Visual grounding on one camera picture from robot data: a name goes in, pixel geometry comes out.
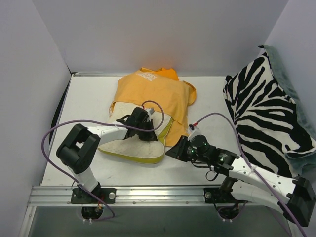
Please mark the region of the cream memory foam pillow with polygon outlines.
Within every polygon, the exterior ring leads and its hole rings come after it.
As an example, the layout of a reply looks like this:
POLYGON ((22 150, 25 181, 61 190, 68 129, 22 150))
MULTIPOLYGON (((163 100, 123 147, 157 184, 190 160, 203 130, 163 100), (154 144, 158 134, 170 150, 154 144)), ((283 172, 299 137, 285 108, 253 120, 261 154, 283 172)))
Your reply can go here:
POLYGON ((166 136, 169 133, 173 119, 170 115, 162 113, 159 108, 155 109, 152 119, 154 128, 161 124, 161 127, 155 130, 156 141, 142 141, 135 135, 126 140, 116 140, 102 144, 98 147, 98 150, 138 163, 155 164, 161 162, 165 152, 166 136))

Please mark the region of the orange pillowcase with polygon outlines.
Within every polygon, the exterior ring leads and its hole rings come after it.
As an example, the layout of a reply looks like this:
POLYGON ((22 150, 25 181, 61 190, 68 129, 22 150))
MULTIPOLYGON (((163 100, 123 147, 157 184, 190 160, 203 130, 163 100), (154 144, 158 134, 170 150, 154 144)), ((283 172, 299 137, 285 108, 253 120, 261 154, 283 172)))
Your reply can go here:
POLYGON ((164 113, 173 119, 165 137, 165 145, 172 147, 178 142, 180 136, 187 135, 188 107, 194 103, 196 97, 196 88, 186 81, 179 80, 174 69, 161 68, 158 71, 152 71, 141 68, 118 81, 109 112, 113 112, 117 102, 136 105, 141 105, 147 100, 157 102, 162 106, 164 113))

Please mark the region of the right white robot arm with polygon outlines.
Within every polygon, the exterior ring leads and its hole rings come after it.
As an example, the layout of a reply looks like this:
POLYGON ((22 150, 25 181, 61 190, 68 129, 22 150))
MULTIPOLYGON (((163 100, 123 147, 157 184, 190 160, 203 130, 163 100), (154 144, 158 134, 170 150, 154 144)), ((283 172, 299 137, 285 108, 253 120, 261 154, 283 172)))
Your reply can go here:
POLYGON ((301 227, 310 223, 316 195, 304 177, 283 177, 247 163, 235 153, 210 145, 204 135, 181 136, 165 154, 183 162, 199 161, 224 175, 219 196, 225 202, 246 200, 277 210, 301 227))

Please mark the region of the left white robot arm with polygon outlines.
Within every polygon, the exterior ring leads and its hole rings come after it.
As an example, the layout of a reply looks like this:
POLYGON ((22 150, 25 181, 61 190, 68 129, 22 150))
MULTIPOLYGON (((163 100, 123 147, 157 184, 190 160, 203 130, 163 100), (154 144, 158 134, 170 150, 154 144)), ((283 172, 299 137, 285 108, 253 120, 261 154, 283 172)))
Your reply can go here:
POLYGON ((136 107, 130 115, 107 126, 85 127, 76 124, 57 149, 56 155, 84 187, 82 197, 89 203, 100 197, 100 183, 96 180, 90 165, 99 145, 137 136, 140 140, 156 141, 151 115, 153 108, 136 107))

